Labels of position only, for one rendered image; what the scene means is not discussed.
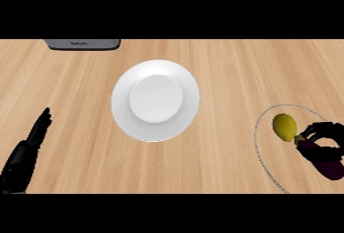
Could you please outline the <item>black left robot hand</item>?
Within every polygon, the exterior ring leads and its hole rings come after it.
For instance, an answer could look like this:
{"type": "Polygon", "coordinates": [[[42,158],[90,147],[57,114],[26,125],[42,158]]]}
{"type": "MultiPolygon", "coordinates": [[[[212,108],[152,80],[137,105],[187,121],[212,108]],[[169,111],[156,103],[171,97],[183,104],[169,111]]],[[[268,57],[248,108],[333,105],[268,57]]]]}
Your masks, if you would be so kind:
{"type": "Polygon", "coordinates": [[[23,193],[35,170],[37,152],[51,124],[50,109],[45,108],[32,125],[28,137],[14,146],[0,173],[0,194],[23,193]]]}

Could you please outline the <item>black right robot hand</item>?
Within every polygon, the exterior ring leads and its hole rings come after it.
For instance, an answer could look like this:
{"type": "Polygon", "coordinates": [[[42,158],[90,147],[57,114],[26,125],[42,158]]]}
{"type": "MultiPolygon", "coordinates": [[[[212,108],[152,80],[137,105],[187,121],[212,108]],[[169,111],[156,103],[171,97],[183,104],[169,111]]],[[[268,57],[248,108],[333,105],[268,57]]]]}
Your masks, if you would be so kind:
{"type": "Polygon", "coordinates": [[[307,126],[301,133],[296,150],[310,162],[339,161],[344,156],[344,126],[339,123],[317,122],[307,126]],[[335,147],[320,147],[316,141],[321,138],[336,142],[335,147]]]}

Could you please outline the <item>dark purple eggplant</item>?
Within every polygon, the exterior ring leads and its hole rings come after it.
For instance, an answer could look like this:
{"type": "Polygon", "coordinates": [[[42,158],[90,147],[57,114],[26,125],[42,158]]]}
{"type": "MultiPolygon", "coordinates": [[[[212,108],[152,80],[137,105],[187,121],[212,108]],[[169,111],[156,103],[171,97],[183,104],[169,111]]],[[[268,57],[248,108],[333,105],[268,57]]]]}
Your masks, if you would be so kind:
{"type": "Polygon", "coordinates": [[[295,149],[302,158],[310,162],[318,173],[329,180],[344,178],[344,164],[341,158],[344,152],[338,147],[320,147],[314,142],[301,135],[293,138],[295,149]]]}

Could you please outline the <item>white oval plate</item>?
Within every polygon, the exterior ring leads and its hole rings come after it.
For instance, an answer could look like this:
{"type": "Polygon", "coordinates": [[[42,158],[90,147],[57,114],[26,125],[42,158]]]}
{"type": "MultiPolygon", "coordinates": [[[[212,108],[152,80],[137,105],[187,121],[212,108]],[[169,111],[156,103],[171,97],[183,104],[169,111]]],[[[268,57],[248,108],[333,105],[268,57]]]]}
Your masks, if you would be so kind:
{"type": "Polygon", "coordinates": [[[143,142],[165,141],[192,124],[200,90],[187,69],[169,60],[147,60],[118,78],[112,118],[122,132],[143,142]]]}

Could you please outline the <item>yellow lemon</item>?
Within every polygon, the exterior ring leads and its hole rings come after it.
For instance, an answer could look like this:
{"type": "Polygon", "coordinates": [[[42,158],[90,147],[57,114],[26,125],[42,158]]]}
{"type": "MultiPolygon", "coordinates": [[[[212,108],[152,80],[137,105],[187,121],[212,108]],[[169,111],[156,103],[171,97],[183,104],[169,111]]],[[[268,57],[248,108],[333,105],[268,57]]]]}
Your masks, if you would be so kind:
{"type": "Polygon", "coordinates": [[[287,114],[282,113],[274,116],[273,131],[285,142],[292,141],[296,133],[296,124],[293,118],[287,114]]]}

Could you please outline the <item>grey flat appliance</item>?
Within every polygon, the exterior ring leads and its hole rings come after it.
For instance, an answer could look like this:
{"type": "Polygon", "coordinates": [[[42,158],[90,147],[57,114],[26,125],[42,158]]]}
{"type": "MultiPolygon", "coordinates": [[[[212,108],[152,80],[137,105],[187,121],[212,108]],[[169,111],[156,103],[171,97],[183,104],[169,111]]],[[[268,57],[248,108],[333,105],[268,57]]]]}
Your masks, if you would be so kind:
{"type": "Polygon", "coordinates": [[[119,39],[45,39],[44,42],[51,50],[70,51],[113,50],[121,44],[119,39]]]}

